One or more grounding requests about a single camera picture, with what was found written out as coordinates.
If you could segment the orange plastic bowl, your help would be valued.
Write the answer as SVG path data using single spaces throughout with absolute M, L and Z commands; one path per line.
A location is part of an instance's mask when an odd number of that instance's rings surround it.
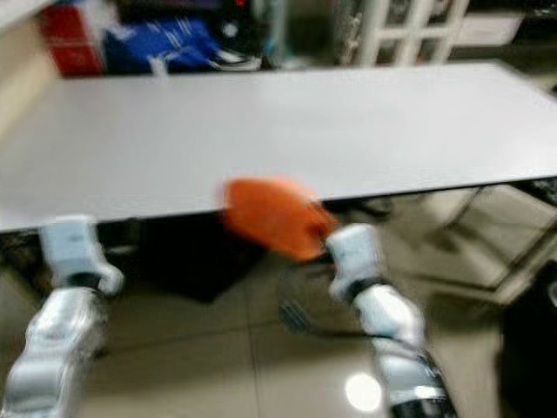
M 306 262 L 337 220 L 300 184 L 289 179 L 235 178 L 220 192 L 224 226 L 287 259 Z

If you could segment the white dining table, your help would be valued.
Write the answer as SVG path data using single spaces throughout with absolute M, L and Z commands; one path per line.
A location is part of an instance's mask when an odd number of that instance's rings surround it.
M 497 63 L 69 79 L 1 152 L 5 232 L 215 212 L 234 178 L 377 198 L 557 178 L 557 97 Z

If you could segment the black object under table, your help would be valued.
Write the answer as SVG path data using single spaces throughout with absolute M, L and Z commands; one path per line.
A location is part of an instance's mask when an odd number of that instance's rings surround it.
M 212 303 L 262 255 L 261 247 L 232 232 L 216 214 L 144 219 L 137 273 L 159 290 Z

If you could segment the black white shoe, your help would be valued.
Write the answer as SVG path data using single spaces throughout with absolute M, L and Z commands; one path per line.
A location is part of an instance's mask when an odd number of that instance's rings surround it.
M 215 71 L 258 71 L 262 67 L 263 59 L 238 51 L 218 49 L 207 63 Z

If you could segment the white lattice cabinet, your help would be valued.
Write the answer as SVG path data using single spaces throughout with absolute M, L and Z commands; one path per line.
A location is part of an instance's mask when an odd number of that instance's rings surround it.
M 470 0 L 330 0 L 339 66 L 444 64 Z

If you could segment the blue bag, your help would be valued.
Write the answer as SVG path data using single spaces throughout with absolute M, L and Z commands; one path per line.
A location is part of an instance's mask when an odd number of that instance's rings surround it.
M 112 75 L 152 73 L 155 61 L 170 73 L 214 71 L 220 66 L 220 44 L 197 17 L 114 24 L 101 32 Z

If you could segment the beige side counter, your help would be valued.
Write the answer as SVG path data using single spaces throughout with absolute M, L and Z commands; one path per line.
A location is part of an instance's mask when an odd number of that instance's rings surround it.
M 55 0 L 0 1 L 0 128 L 5 137 L 58 71 L 36 16 Z

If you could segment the red box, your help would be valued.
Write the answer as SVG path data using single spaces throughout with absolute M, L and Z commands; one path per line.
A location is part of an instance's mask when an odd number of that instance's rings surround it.
M 104 75 L 106 64 L 96 19 L 100 0 L 59 0 L 38 13 L 41 37 L 63 78 Z

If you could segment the black metal table leg frame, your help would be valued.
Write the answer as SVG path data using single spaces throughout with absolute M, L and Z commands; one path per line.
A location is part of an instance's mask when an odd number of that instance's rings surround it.
M 332 212 L 374 226 L 387 278 L 406 289 L 508 304 L 557 258 L 557 204 L 513 185 L 359 200 Z

